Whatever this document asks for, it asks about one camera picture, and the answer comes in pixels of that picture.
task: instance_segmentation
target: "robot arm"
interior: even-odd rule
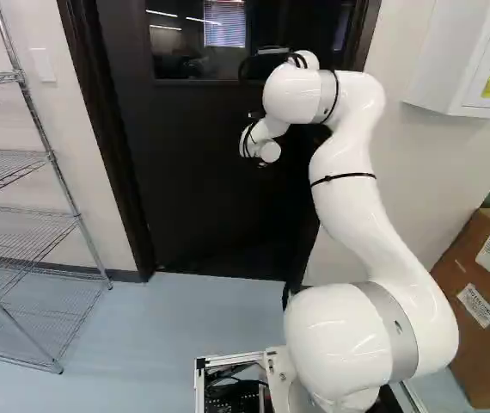
[[[333,411],[344,398],[445,367],[458,346],[455,316],[390,223],[371,167],[381,84],[365,73],[319,71],[317,61],[306,70],[289,62],[267,79],[263,103],[282,124],[324,123],[333,132],[309,164],[315,209],[369,273],[363,283],[310,288],[289,304],[285,339],[303,385]]]

